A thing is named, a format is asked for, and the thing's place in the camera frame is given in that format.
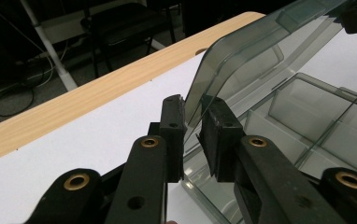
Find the transparent plastic container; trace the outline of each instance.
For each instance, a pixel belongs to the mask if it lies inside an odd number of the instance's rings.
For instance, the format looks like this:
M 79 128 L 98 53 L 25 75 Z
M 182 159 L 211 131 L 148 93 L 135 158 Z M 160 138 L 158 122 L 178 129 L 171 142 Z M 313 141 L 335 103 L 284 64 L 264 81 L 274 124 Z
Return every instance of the transparent plastic container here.
M 353 1 L 299 0 L 218 40 L 186 99 L 182 186 L 219 223 L 241 223 L 233 184 L 210 177 L 200 132 L 204 96 L 220 97 L 247 134 L 270 138 L 302 172 L 357 170 L 357 94 L 299 70 L 339 31 Z

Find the black cable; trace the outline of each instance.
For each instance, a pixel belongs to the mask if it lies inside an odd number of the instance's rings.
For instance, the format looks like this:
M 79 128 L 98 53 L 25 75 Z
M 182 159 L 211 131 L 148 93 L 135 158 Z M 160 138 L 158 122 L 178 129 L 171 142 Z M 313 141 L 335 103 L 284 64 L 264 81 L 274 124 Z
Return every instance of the black cable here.
M 18 110 L 18 111 L 15 111 L 15 112 L 12 112 L 12 113 L 2 113 L 0 112 L 0 117 L 12 117 L 12 116 L 15 116 L 15 115 L 18 115 L 20 114 L 21 112 L 27 110 L 32 104 L 33 104 L 33 101 L 34 101 L 34 90 L 33 88 L 28 88 L 26 86 L 21 86 L 22 88 L 25 88 L 26 91 L 29 91 L 31 93 L 31 99 L 30 99 L 30 102 L 22 109 Z M 2 93 L 0 93 L 0 100 L 3 99 L 4 96 L 7 96 L 9 93 L 12 93 L 13 91 L 17 91 L 19 88 L 17 89 L 12 89 L 12 90 L 9 90 L 9 91 L 4 91 Z

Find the white table surface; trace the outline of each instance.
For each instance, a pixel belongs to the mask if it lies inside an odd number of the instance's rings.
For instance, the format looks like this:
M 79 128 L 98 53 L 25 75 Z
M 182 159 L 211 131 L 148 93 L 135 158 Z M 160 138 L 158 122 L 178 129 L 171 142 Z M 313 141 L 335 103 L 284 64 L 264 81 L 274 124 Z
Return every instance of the white table surface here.
M 357 91 L 357 35 L 334 38 L 301 69 L 336 87 Z M 23 223 L 61 174 L 75 168 L 100 175 L 126 162 L 133 142 L 159 121 L 162 100 L 186 96 L 203 54 L 0 158 L 0 224 Z M 337 76 L 329 72 L 344 71 Z M 169 184 L 167 219 L 211 223 L 180 184 Z

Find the black chair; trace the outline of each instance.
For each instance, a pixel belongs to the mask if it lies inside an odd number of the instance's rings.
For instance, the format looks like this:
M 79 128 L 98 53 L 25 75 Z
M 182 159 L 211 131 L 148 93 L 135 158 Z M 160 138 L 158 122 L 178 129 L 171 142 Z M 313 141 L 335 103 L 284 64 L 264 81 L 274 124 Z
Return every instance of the black chair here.
M 96 60 L 96 48 L 100 49 L 109 71 L 112 71 L 108 60 L 110 52 L 120 53 L 124 50 L 146 43 L 150 53 L 152 38 L 163 31 L 170 31 L 172 43 L 176 42 L 173 24 L 170 17 L 138 3 L 127 3 L 91 15 L 90 0 L 84 0 L 85 18 L 81 26 L 89 35 L 92 45 L 93 68 L 99 77 Z

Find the brass ring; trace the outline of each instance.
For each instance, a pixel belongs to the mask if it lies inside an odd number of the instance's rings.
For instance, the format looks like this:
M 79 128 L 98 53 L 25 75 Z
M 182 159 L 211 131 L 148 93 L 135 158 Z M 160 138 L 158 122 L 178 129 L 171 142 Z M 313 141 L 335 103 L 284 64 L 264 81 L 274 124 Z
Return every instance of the brass ring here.
M 336 173 L 336 179 L 349 188 L 357 189 L 357 175 L 341 171 Z
M 68 179 L 65 180 L 64 188 L 67 190 L 82 189 L 88 185 L 89 179 L 90 178 L 87 174 L 71 175 Z
M 266 147 L 267 143 L 263 138 L 252 137 L 249 139 L 249 143 L 255 147 Z
M 156 147 L 158 145 L 158 139 L 156 138 L 145 138 L 141 141 L 141 146 L 142 147 Z

